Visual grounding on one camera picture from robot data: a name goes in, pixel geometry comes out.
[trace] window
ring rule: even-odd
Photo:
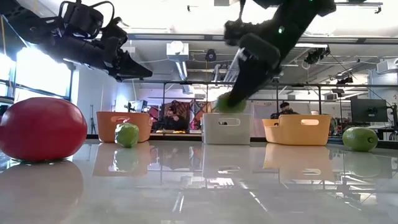
[[[17,54],[17,84],[66,96],[70,75],[65,64],[57,63],[37,49],[24,48]]]
[[[24,89],[20,89],[20,88],[17,88],[15,91],[15,102],[26,100],[26,99],[29,99],[32,97],[51,97],[51,96],[40,94],[40,93],[35,93],[32,91],[24,90]]]
[[[0,83],[0,96],[7,95],[7,86],[4,83]]]
[[[8,80],[11,68],[11,59],[4,54],[0,54],[0,79]]]

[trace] plastic bin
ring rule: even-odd
[[[263,119],[262,122],[267,142],[292,146],[324,146],[328,142],[331,118],[330,115],[290,114],[279,116],[279,120]]]
[[[123,112],[97,112],[98,138],[102,142],[114,142],[114,130],[116,125],[123,123],[125,119],[130,119],[129,123],[135,124],[139,128],[138,142],[149,139],[152,120],[147,113],[123,113]]]
[[[250,144],[251,114],[206,113],[202,125],[205,144]]]
[[[329,150],[325,146],[283,146],[269,143],[263,169],[278,169],[285,180],[334,181]]]
[[[135,177],[148,173],[151,162],[149,142],[134,146],[134,150],[124,149],[117,144],[101,143],[95,159],[93,175],[99,177]]]
[[[252,175],[250,145],[203,144],[202,149],[205,153],[203,161],[205,164],[204,178],[247,178]]]

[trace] computer monitor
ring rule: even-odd
[[[351,99],[353,122],[388,122],[385,100]]]

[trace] red ball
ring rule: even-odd
[[[74,104],[29,98],[12,105],[0,123],[0,150],[15,159],[44,161],[73,155],[87,135],[86,120]]]

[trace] ceiling duct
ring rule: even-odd
[[[214,0],[214,6],[230,6],[239,0]]]
[[[229,66],[228,72],[225,75],[224,82],[234,82],[239,75],[239,58],[242,57],[242,52],[244,49],[238,49],[234,60]]]
[[[377,74],[383,75],[387,73],[398,72],[398,58],[384,60],[376,65]]]
[[[186,81],[188,74],[187,65],[185,62],[189,60],[188,43],[183,43],[181,41],[167,43],[166,55],[169,60],[175,62],[180,79],[182,81]],[[190,85],[182,85],[182,93],[192,94],[193,89]]]
[[[131,46],[131,40],[130,40],[130,44],[124,44],[121,47],[122,50],[125,50],[127,52],[129,52],[130,57],[136,61],[136,62],[142,62],[143,59],[141,57],[141,54],[137,51],[136,47]],[[148,69],[148,70],[153,70],[153,68],[151,66],[149,66],[148,63],[142,63],[141,64],[144,68]]]
[[[220,75],[220,67],[221,67],[220,64],[216,64],[216,66],[214,67],[214,80],[213,80],[213,82],[217,82],[217,79],[218,79],[218,77]]]

